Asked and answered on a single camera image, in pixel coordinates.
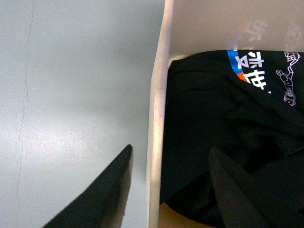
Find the black t-shirt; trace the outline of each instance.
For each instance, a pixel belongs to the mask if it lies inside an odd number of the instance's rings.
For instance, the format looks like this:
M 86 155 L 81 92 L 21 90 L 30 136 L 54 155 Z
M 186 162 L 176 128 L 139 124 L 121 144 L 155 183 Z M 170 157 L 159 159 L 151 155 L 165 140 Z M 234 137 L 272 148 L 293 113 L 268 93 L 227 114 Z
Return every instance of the black t-shirt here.
M 303 53 L 259 50 L 211 51 L 173 61 L 160 202 L 192 220 L 223 227 L 208 168 L 212 146 L 259 177 L 267 165 L 302 153 L 303 63 Z M 275 183 L 267 176 L 263 181 Z M 302 179 L 299 184 L 304 189 Z

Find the gray floor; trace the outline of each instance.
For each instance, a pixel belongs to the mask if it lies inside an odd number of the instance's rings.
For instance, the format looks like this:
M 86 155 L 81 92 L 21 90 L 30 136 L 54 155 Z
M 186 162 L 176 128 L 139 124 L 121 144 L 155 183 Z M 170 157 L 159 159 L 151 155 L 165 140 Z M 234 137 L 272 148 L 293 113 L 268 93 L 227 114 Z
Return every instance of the gray floor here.
M 0 227 L 39 228 L 127 145 L 123 228 L 146 226 L 150 79 L 164 0 L 0 1 Z

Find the cartoon drawing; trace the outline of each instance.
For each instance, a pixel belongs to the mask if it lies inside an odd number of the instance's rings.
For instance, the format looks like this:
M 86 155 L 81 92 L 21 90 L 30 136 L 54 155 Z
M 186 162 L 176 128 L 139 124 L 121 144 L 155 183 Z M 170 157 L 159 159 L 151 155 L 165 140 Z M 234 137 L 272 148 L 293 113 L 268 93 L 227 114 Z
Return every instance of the cartoon drawing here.
M 292 23 L 288 28 L 288 33 L 285 36 L 285 49 L 293 51 L 298 45 L 301 37 L 299 26 Z
M 283 73 L 282 70 L 277 70 L 276 74 L 281 78 L 282 82 L 284 82 L 285 86 L 293 86 L 292 79 L 293 79 L 294 71 L 292 70 L 291 66 L 289 66 L 287 69 L 288 69 L 288 74 Z
M 288 103 L 290 106 L 295 105 L 295 94 L 291 88 L 286 88 L 286 92 L 284 95 L 284 102 Z
M 299 58 L 301 58 L 301 56 L 299 55 L 299 53 L 293 53 L 293 52 L 284 52 L 285 57 L 287 57 L 287 61 L 290 62 L 290 66 L 292 66 L 293 64 L 295 64 L 297 61 L 299 61 Z

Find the white box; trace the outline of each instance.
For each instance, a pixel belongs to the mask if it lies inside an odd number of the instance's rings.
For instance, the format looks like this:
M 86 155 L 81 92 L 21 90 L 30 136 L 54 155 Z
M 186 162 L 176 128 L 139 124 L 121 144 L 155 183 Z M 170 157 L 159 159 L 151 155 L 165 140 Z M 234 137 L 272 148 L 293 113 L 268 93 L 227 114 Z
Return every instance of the white box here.
M 302 0 L 166 0 L 153 69 L 147 159 L 148 227 L 158 227 L 168 65 L 227 49 L 303 52 Z

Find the printed graphic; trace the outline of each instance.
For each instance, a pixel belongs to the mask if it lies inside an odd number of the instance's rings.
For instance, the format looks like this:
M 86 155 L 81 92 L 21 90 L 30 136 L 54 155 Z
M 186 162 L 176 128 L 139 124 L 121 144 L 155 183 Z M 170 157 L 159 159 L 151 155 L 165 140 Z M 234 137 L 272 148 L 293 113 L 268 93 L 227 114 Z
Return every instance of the printed graphic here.
M 299 53 L 292 53 L 292 52 L 284 52 L 285 57 L 287 58 L 287 62 L 289 62 L 289 67 L 287 68 L 288 73 L 284 73 L 282 70 L 277 70 L 276 74 L 281 78 L 282 82 L 285 85 L 286 91 L 284 95 L 284 102 L 294 106 L 295 102 L 295 94 L 294 94 L 294 84 L 293 84 L 293 76 L 294 71 L 291 68 L 292 65 L 299 61 L 301 57 Z
M 292 23 L 288 28 L 288 33 L 285 36 L 285 49 L 288 51 L 293 51 L 299 45 L 299 40 L 301 37 L 301 32 L 299 26 Z
M 265 71 L 260 71 L 255 68 L 261 68 L 264 60 L 261 58 L 261 52 L 250 51 L 248 55 L 239 57 L 237 50 L 228 50 L 228 57 L 232 66 L 233 71 L 237 74 L 239 79 L 253 84 L 256 87 L 264 90 L 267 85 L 265 80 Z M 251 73 L 244 74 L 243 68 L 255 69 Z
M 249 28 L 245 30 L 246 33 L 252 35 L 251 38 L 249 38 L 249 41 L 254 41 L 254 40 L 261 40 L 262 35 L 266 32 L 266 29 L 268 27 L 268 24 L 265 23 L 264 20 L 255 20 L 251 24 Z

